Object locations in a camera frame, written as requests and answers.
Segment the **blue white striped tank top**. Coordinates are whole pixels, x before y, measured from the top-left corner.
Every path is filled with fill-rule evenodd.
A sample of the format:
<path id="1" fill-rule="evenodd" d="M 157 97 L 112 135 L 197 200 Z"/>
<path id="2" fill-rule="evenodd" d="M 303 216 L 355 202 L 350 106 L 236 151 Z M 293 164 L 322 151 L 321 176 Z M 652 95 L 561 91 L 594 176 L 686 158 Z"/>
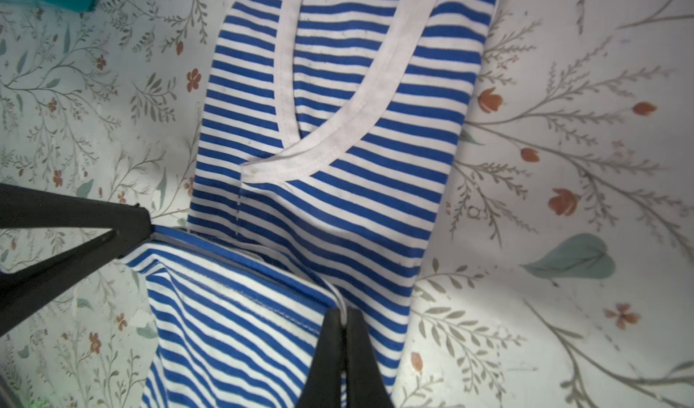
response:
<path id="1" fill-rule="evenodd" d="M 144 407 L 296 407 L 325 314 L 390 395 L 499 0 L 227 0 L 183 228 L 124 258 L 158 346 Z"/>

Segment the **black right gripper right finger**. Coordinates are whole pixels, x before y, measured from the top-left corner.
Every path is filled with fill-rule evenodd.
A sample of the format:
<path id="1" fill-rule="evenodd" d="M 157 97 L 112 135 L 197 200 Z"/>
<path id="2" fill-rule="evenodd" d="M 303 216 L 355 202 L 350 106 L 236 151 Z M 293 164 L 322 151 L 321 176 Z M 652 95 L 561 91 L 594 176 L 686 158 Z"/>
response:
<path id="1" fill-rule="evenodd" d="M 360 310 L 347 310 L 345 348 L 346 406 L 393 408 Z"/>

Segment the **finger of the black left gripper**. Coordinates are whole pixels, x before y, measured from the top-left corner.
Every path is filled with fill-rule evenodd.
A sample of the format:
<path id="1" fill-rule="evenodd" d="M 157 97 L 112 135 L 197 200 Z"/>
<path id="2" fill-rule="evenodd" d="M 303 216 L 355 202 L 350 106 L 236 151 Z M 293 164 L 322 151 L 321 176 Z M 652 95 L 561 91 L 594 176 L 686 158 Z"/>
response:
<path id="1" fill-rule="evenodd" d="M 152 231 L 111 230 L 19 272 L 1 274 L 1 333 L 30 318 L 79 281 L 145 243 Z"/>
<path id="2" fill-rule="evenodd" d="M 143 207 L 63 196 L 25 187 L 1 185 L 3 228 L 105 228 L 122 234 L 150 234 Z"/>

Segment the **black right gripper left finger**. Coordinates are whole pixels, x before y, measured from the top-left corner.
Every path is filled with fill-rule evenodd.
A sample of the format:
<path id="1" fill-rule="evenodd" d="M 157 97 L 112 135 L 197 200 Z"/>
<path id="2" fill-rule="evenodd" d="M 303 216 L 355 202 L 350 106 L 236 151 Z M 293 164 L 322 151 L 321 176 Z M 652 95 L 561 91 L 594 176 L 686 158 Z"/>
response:
<path id="1" fill-rule="evenodd" d="M 296 408 L 341 407 L 343 372 L 343 324 L 341 312 L 325 314 L 307 381 Z"/>

